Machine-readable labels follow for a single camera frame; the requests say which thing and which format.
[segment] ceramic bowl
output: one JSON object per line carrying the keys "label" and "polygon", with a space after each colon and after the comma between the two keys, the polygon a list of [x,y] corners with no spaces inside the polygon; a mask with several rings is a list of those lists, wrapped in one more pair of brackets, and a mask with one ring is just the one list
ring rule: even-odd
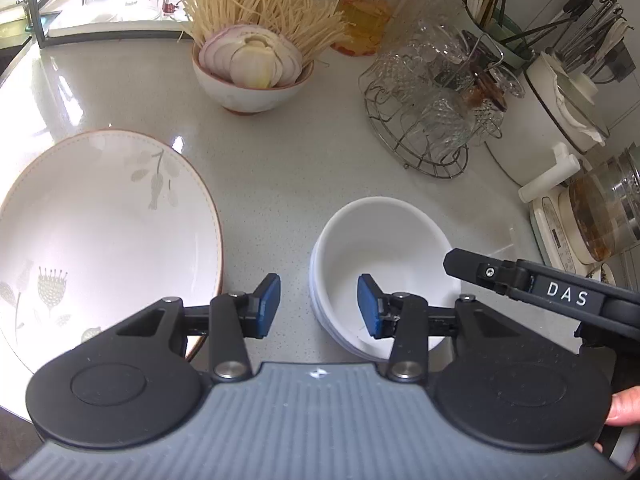
{"label": "ceramic bowl", "polygon": [[180,153],[119,130],[62,140],[22,172],[0,254],[0,337],[31,372],[165,296],[207,304],[222,285],[207,187]]}
{"label": "ceramic bowl", "polygon": [[[322,230],[312,253],[309,285],[320,324],[350,352],[388,360],[392,339],[373,339],[356,298],[358,277],[369,273],[385,292],[410,292],[434,306],[453,307],[460,280],[442,266],[451,245],[425,213],[387,197],[356,200]],[[429,348],[443,338],[430,337]]]}
{"label": "ceramic bowl", "polygon": [[312,61],[303,69],[302,74],[293,85],[267,89],[240,88],[211,75],[205,68],[202,68],[198,63],[199,53],[200,48],[194,44],[191,62],[198,83],[209,97],[236,114],[257,114],[281,105],[302,90],[314,71],[314,62]]}

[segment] sliced onion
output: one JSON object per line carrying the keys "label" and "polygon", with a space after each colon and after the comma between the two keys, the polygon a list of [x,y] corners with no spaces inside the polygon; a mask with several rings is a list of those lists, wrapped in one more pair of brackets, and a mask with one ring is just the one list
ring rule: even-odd
{"label": "sliced onion", "polygon": [[233,25],[213,34],[198,62],[211,73],[246,88],[295,83],[302,54],[286,38],[258,25]]}

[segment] gray speckled countertop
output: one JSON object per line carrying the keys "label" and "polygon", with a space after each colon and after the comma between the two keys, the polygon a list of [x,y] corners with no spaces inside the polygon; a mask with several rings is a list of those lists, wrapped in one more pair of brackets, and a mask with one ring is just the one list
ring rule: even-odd
{"label": "gray speckled countertop", "polygon": [[[317,323],[308,261],[324,224],[343,205],[386,195],[414,204],[453,246],[499,258],[540,260],[527,209],[484,148],[467,172],[444,182],[405,170],[373,134],[358,90],[370,59],[329,51],[308,86],[281,108],[233,115],[200,91],[190,41],[129,40],[31,46],[0,87],[0,200],[22,169],[54,142],[79,132],[120,128],[152,135],[194,165],[222,222],[224,290],[251,289],[267,272],[282,277],[271,333],[247,342],[265,360],[357,360]],[[463,289],[474,289],[463,285]],[[576,322],[490,292],[479,299],[572,349]],[[206,352],[196,366],[206,366]],[[28,376],[0,341],[0,406],[21,416]],[[446,347],[433,356],[446,360]]]}

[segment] gray grip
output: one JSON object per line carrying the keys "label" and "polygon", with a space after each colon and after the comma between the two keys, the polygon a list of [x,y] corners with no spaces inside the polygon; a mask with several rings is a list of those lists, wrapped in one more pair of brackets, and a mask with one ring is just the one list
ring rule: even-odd
{"label": "gray grip", "polygon": [[450,426],[423,389],[371,364],[264,364],[221,384],[172,434],[111,452],[47,442],[15,480],[613,480],[590,445],[497,449]]}

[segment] black bracket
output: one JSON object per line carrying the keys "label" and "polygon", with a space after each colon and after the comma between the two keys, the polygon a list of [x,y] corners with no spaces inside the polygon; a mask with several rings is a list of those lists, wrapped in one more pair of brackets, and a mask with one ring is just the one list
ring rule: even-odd
{"label": "black bracket", "polygon": [[640,341],[640,294],[526,260],[501,261],[462,249],[447,254],[444,269],[512,300]]}
{"label": "black bracket", "polygon": [[407,292],[385,294],[370,274],[358,279],[358,307],[369,335],[394,338],[386,377],[401,383],[426,382],[429,369],[429,336],[455,337],[458,333],[452,308],[429,306]]}
{"label": "black bracket", "polygon": [[209,335],[209,370],[215,382],[252,377],[244,338],[265,337],[279,304],[280,277],[271,273],[251,293],[229,292],[207,306],[184,309],[186,333]]}

